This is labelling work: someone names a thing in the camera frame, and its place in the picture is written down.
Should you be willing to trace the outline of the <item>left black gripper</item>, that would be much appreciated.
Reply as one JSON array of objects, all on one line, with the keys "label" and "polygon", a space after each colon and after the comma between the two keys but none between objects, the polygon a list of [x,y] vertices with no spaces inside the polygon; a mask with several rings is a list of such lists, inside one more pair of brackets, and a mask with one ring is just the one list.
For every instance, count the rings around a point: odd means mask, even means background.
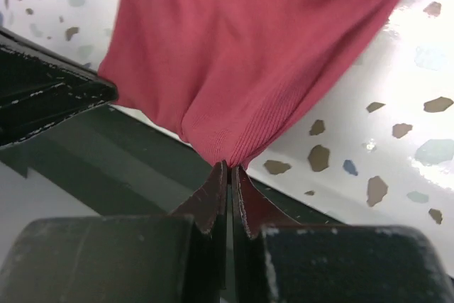
[{"label": "left black gripper", "polygon": [[94,71],[1,29],[1,146],[117,98],[116,86]]}]

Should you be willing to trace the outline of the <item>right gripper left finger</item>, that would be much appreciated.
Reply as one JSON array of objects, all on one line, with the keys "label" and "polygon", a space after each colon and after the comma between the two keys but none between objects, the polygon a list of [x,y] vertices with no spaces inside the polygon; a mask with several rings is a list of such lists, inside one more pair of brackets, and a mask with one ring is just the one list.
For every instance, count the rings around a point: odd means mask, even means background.
[{"label": "right gripper left finger", "polygon": [[2,302],[218,302],[227,168],[168,215],[107,215],[1,167]]}]

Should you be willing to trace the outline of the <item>red tank top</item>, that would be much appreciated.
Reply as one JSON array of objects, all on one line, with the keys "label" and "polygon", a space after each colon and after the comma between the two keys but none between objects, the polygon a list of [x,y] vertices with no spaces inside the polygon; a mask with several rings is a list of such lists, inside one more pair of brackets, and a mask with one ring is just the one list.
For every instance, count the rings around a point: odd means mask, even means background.
[{"label": "red tank top", "polygon": [[246,165],[341,77],[399,0],[120,0],[99,75],[210,164]]}]

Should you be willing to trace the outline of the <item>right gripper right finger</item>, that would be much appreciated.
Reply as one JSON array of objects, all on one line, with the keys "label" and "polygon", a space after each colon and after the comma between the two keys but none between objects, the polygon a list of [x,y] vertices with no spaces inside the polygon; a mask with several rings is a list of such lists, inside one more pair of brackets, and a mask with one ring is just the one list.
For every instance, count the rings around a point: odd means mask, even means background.
[{"label": "right gripper right finger", "polygon": [[231,172],[239,302],[452,302],[453,282],[408,226],[300,224]]}]

